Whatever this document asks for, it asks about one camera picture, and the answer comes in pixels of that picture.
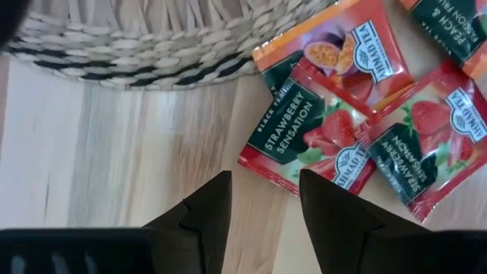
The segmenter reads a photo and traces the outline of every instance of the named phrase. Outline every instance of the tea bag packet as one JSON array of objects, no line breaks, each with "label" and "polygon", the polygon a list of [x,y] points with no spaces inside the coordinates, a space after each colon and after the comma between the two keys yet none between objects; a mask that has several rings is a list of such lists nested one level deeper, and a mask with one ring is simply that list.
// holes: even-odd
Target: tea bag packet
[{"label": "tea bag packet", "polygon": [[381,0],[342,0],[253,51],[275,97],[302,57],[371,107],[412,83]]},{"label": "tea bag packet", "polygon": [[471,78],[487,72],[487,2],[400,0],[408,12]]},{"label": "tea bag packet", "polygon": [[239,163],[298,194],[300,170],[310,169],[358,194],[374,172],[354,128],[371,108],[336,88],[303,58],[276,94]]},{"label": "tea bag packet", "polygon": [[452,61],[360,125],[358,141],[413,215],[487,162],[487,102]]}]

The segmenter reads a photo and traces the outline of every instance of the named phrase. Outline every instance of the red tea packet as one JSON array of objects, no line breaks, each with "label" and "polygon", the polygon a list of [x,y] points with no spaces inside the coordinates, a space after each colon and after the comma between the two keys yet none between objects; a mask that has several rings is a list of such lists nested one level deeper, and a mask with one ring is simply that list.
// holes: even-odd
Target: red tea packet
[{"label": "red tea packet", "polygon": [[451,61],[356,131],[419,220],[487,162],[487,102]]},{"label": "red tea packet", "polygon": [[252,55],[274,95],[303,56],[370,107],[412,83],[382,0],[337,2]]},{"label": "red tea packet", "polygon": [[356,142],[354,129],[371,115],[369,107],[335,89],[323,73],[302,59],[238,162],[295,194],[302,168],[358,194],[375,166]]}]

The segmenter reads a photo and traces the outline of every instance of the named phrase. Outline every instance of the green label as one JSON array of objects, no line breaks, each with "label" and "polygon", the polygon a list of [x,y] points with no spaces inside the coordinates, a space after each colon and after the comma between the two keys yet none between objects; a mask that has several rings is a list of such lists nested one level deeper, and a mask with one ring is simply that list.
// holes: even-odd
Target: green label
[{"label": "green label", "polygon": [[448,54],[463,64],[486,39],[485,15],[473,0],[419,0],[411,13]]},{"label": "green label", "polygon": [[368,153],[405,204],[436,181],[436,154],[423,158],[418,133],[407,125],[391,126]]},{"label": "green label", "polygon": [[248,144],[280,164],[290,163],[308,149],[303,135],[321,125],[324,110],[322,98],[289,78]]},{"label": "green label", "polygon": [[264,82],[272,93],[272,96],[276,96],[279,89],[284,82],[288,79],[294,66],[303,57],[303,52],[298,50],[292,53],[290,56],[283,59],[281,62],[274,64],[272,67],[262,72]]}]

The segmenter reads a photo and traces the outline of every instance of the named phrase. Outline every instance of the green leaf image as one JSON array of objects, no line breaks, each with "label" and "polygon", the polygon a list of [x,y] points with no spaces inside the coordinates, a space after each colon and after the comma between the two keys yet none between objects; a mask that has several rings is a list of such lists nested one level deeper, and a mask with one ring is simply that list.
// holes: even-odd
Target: green leaf image
[{"label": "green leaf image", "polygon": [[298,154],[298,160],[303,164],[316,163],[321,159],[321,149],[309,148],[303,153]]}]

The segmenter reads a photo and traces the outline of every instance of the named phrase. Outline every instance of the passion fruit image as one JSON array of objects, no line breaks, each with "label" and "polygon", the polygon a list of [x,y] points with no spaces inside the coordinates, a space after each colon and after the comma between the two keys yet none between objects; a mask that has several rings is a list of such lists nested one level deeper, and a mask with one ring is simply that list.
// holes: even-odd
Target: passion fruit image
[{"label": "passion fruit image", "polygon": [[358,71],[358,68],[353,62],[353,51],[355,48],[355,39],[351,33],[345,35],[345,42],[343,48],[338,54],[338,62],[335,70],[338,75],[352,75]]},{"label": "passion fruit image", "polygon": [[321,69],[335,69],[344,40],[334,33],[322,33],[304,47],[304,56]]}]

